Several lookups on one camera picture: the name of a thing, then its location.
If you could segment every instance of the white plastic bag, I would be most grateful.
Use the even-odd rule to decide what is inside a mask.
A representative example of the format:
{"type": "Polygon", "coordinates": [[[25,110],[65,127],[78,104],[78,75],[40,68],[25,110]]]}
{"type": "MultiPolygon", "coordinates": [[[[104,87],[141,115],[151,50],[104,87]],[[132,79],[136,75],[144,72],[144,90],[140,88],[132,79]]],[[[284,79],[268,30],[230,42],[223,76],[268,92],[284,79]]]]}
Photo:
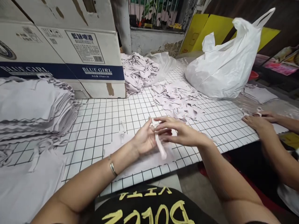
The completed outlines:
{"type": "Polygon", "coordinates": [[[233,20],[236,38],[215,46],[214,33],[202,42],[204,55],[191,62],[185,71],[189,83],[204,95],[233,99],[248,81],[259,47],[261,30],[274,13],[270,9],[253,24],[242,18],[233,20]]]}
{"type": "Polygon", "coordinates": [[[165,80],[167,73],[174,70],[177,66],[176,59],[169,56],[168,52],[148,54],[146,55],[146,57],[150,58],[159,65],[158,74],[156,78],[151,82],[151,85],[155,84],[156,82],[165,80]]]}

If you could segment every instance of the window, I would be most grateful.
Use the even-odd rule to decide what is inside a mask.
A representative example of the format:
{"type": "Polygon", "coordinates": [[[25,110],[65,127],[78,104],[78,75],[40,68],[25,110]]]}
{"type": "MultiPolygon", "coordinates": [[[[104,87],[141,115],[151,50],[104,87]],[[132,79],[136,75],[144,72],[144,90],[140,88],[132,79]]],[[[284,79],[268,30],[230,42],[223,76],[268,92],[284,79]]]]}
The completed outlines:
{"type": "Polygon", "coordinates": [[[187,0],[129,0],[130,25],[156,30],[183,31],[178,23],[187,0]]]}

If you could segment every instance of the yellow board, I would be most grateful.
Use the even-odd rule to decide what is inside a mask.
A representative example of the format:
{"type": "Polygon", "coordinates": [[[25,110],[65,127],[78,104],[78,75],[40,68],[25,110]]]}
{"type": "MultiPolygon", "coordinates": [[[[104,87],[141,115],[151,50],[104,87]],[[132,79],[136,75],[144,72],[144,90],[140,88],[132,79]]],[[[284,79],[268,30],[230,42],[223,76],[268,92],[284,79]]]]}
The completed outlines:
{"type": "Polygon", "coordinates": [[[209,14],[195,14],[193,16],[190,27],[181,47],[180,54],[192,51],[193,46],[203,27],[205,26],[208,18],[209,14]]]}
{"type": "Polygon", "coordinates": [[[202,42],[205,36],[214,32],[215,45],[220,45],[233,28],[233,19],[223,16],[210,15],[206,25],[202,29],[197,41],[193,47],[194,51],[202,50],[202,42]]]}
{"type": "Polygon", "coordinates": [[[203,39],[212,32],[214,32],[215,44],[222,44],[233,27],[232,21],[233,19],[223,16],[195,14],[180,53],[201,51],[203,39]]]}
{"type": "MultiPolygon", "coordinates": [[[[261,42],[259,44],[259,49],[262,49],[264,46],[266,46],[267,43],[270,42],[277,34],[279,34],[280,30],[275,30],[267,27],[263,27],[262,33],[261,33],[261,42]]],[[[237,36],[237,32],[232,36],[231,39],[234,39],[237,36]]]]}
{"type": "Polygon", "coordinates": [[[288,146],[293,147],[294,149],[299,148],[299,136],[293,132],[286,133],[279,136],[279,138],[286,143],[288,146]]]}

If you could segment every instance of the bracelet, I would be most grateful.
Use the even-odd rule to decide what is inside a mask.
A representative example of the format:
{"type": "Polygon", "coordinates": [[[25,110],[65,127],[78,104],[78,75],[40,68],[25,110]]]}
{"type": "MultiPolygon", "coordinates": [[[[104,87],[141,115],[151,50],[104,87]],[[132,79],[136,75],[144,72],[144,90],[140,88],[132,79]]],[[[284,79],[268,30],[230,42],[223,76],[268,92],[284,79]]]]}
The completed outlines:
{"type": "Polygon", "coordinates": [[[113,172],[114,176],[117,177],[117,173],[115,172],[114,166],[113,166],[113,162],[110,163],[110,169],[113,172]]]}

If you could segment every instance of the grid table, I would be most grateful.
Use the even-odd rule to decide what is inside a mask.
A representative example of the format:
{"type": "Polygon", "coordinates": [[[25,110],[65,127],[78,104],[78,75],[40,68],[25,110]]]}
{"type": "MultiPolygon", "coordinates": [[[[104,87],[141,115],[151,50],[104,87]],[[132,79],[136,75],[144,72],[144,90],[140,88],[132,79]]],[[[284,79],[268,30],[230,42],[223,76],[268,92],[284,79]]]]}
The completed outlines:
{"type": "MultiPolygon", "coordinates": [[[[183,69],[179,66],[169,73],[166,80],[188,83],[183,69]]],[[[67,156],[62,184],[103,158],[105,145],[111,143],[113,136],[118,134],[121,121],[125,122],[128,134],[135,134],[149,116],[152,118],[167,116],[162,106],[151,105],[154,101],[151,91],[150,87],[146,87],[142,93],[127,99],[81,100],[84,105],[79,109],[71,132],[61,138],[61,140],[68,139],[69,143],[64,147],[57,147],[57,150],[67,156]]],[[[206,114],[199,121],[187,120],[187,125],[216,140],[220,153],[259,139],[256,132],[241,120],[243,113],[233,102],[200,97],[197,105],[204,109],[206,114]]],[[[13,144],[12,160],[8,166],[30,162],[33,159],[33,148],[36,143],[37,141],[13,144]]],[[[175,157],[172,163],[142,170],[140,173],[114,181],[101,193],[101,196],[202,161],[196,147],[172,143],[172,150],[175,157]]]]}

